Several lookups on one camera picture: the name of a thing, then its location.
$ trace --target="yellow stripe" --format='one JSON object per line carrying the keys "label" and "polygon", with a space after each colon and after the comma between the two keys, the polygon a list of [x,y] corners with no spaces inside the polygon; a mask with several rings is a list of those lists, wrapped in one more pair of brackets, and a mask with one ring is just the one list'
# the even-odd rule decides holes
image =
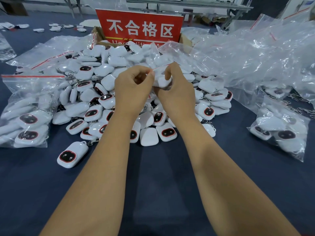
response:
{"label": "yellow stripe", "polygon": [[106,37],[108,39],[124,39],[124,38],[119,38],[119,37]]}

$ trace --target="cardboard box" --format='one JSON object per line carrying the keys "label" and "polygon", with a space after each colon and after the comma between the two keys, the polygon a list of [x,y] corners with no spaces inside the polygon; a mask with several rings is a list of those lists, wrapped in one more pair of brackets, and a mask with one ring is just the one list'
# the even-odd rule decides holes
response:
{"label": "cardboard box", "polygon": [[[116,44],[116,43],[107,43],[107,42],[101,42],[102,40],[105,40],[105,35],[103,33],[103,30],[101,27],[94,27],[92,30],[92,33],[96,33],[96,40],[97,40],[97,45],[103,45],[103,46],[113,46],[113,47],[117,47],[117,46],[122,46],[123,44]],[[179,43],[187,45],[189,47],[192,47],[192,42],[191,40],[189,40],[185,35],[180,34],[179,37]]]}

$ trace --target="dark blue table surface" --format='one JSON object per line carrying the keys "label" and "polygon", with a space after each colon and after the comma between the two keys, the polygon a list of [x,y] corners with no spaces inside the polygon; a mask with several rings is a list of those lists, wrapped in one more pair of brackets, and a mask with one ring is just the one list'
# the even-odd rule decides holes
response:
{"label": "dark blue table surface", "polygon": [[[96,16],[86,15],[85,19]],[[30,24],[29,29],[1,32],[18,55],[58,35],[84,36],[73,29],[49,31],[49,23],[79,24],[67,13],[31,12],[29,17],[0,16],[0,22]],[[45,28],[34,33],[34,28]],[[1,74],[15,67],[0,63]],[[10,91],[0,83],[0,111]],[[305,162],[301,163],[249,133],[256,115],[232,100],[228,114],[215,117],[216,142],[274,202],[302,234],[315,234],[315,139],[309,125]],[[79,135],[66,125],[52,126],[48,148],[0,149],[0,235],[38,235],[89,159],[74,168],[56,162]],[[215,235],[203,209],[182,138],[142,147],[131,144],[120,235]]]}

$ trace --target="forearm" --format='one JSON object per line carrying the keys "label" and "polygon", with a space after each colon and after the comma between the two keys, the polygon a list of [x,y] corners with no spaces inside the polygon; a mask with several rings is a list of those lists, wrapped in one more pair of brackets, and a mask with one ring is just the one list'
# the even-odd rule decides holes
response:
{"label": "forearm", "polygon": [[114,113],[89,161],[49,219],[41,236],[116,236],[124,208],[130,131]]}
{"label": "forearm", "polygon": [[187,147],[203,206],[219,236],[299,235],[197,120],[176,126]]}

